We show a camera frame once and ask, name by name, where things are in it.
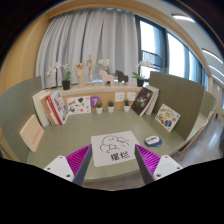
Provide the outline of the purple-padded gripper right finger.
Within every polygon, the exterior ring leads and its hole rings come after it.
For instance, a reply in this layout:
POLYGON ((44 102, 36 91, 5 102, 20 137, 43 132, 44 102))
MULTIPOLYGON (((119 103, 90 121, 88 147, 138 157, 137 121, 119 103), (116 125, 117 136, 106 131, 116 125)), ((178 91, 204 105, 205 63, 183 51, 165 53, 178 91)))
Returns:
POLYGON ((150 184, 182 169, 182 166, 169 155, 159 156, 143 146, 135 145, 134 153, 145 184, 150 184))

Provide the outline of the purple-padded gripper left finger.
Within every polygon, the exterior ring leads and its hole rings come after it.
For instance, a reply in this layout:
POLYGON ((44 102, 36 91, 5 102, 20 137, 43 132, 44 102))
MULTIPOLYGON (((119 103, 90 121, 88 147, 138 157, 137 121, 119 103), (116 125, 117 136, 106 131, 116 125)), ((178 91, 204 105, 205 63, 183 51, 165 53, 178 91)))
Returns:
POLYGON ((59 155, 44 170, 81 186, 92 157, 92 146, 87 145, 67 157, 59 155))

